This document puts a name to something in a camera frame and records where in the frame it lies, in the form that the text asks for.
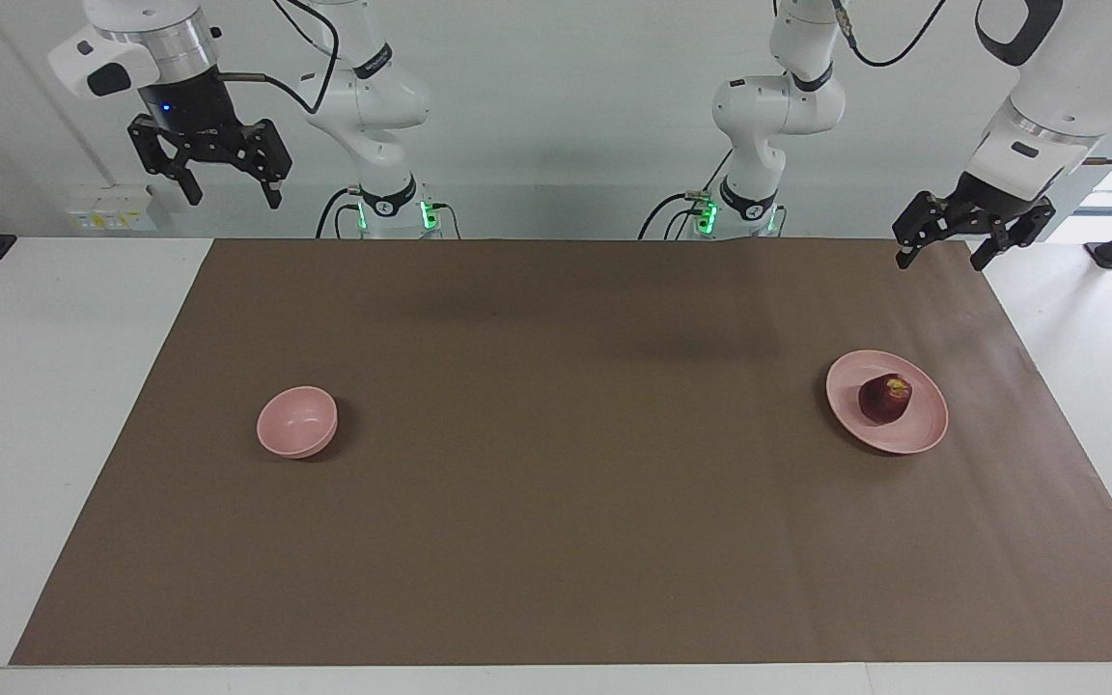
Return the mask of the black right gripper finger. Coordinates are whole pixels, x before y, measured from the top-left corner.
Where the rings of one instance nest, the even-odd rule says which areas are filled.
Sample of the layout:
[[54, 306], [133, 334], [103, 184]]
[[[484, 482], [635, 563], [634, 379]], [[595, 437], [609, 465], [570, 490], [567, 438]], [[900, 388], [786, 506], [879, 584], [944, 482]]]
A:
[[282, 141], [281, 132], [270, 119], [261, 119], [254, 125], [242, 125], [237, 168], [258, 181], [266, 205], [278, 209], [282, 203], [282, 181], [292, 169], [290, 150]]
[[128, 125], [128, 135], [147, 172], [179, 185], [190, 206], [202, 203], [203, 190], [189, 170], [191, 152], [182, 137], [173, 145], [169, 141], [171, 133], [163, 131], [151, 116], [136, 116]]

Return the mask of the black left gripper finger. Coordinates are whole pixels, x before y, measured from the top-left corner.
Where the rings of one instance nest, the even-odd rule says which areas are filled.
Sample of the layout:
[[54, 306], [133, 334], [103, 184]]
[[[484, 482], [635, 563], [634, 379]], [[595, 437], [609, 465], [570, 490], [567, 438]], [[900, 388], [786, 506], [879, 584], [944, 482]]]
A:
[[1054, 214], [1053, 203], [1036, 203], [1010, 225], [993, 225], [985, 240], [971, 254], [972, 268], [975, 271], [985, 271], [987, 265], [1001, 254], [1015, 247], [1025, 249], [1036, 242], [1039, 234], [1044, 230]]
[[914, 193], [910, 199], [907, 207], [892, 224], [892, 234], [898, 244], [895, 256], [898, 269], [909, 269], [924, 247], [953, 236], [953, 230], [946, 225], [947, 207], [943, 198], [931, 192]]

